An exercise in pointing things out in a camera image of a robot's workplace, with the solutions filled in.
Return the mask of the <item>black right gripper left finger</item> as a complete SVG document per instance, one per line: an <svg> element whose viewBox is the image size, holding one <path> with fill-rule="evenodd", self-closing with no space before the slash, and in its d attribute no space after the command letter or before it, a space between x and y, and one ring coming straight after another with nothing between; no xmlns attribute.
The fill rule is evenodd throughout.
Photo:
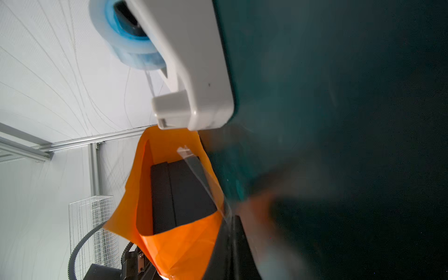
<svg viewBox="0 0 448 280"><path fill-rule="evenodd" d="M232 280L231 222L223 219L203 280Z"/></svg>

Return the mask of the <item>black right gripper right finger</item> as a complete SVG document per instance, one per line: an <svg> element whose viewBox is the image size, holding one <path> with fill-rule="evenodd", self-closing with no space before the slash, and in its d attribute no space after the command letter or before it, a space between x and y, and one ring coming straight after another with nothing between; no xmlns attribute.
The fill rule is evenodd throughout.
<svg viewBox="0 0 448 280"><path fill-rule="evenodd" d="M253 255L239 216L232 218L231 224L231 279L260 280Z"/></svg>

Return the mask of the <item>orange wrapping paper sheet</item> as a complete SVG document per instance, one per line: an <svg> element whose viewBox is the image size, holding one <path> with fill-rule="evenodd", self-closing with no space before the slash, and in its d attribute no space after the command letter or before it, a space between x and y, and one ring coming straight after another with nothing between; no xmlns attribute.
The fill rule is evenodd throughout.
<svg viewBox="0 0 448 280"><path fill-rule="evenodd" d="M155 234L151 167L182 160L179 148L198 156L218 209L195 222ZM198 133L188 129L147 128L140 137L126 191L105 229L133 242L168 280L203 278L222 224L224 194Z"/></svg>

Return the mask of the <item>clear tape piece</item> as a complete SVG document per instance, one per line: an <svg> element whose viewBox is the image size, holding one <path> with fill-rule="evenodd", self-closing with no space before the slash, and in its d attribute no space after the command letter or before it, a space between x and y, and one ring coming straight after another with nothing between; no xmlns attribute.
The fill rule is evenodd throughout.
<svg viewBox="0 0 448 280"><path fill-rule="evenodd" d="M187 163L193 174L199 180L225 223L230 224L232 210L229 209L229 204L217 179L213 178L212 173L206 169L206 166L201 162L199 156L195 155L187 146L179 147L177 153Z"/></svg>

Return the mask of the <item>dark blue gift box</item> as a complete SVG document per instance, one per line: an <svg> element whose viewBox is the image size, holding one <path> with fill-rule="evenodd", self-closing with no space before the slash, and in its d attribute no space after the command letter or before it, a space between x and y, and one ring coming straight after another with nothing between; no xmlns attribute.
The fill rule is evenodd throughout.
<svg viewBox="0 0 448 280"><path fill-rule="evenodd" d="M150 168L154 234L190 224L217 211L184 160Z"/></svg>

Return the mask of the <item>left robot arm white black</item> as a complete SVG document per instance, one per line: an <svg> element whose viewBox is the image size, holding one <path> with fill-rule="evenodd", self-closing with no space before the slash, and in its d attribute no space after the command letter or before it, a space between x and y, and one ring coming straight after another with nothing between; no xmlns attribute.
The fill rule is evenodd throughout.
<svg viewBox="0 0 448 280"><path fill-rule="evenodd" d="M155 266L132 242L119 255L114 236L105 223L91 229L72 249L68 262L70 280L161 280Z"/></svg>

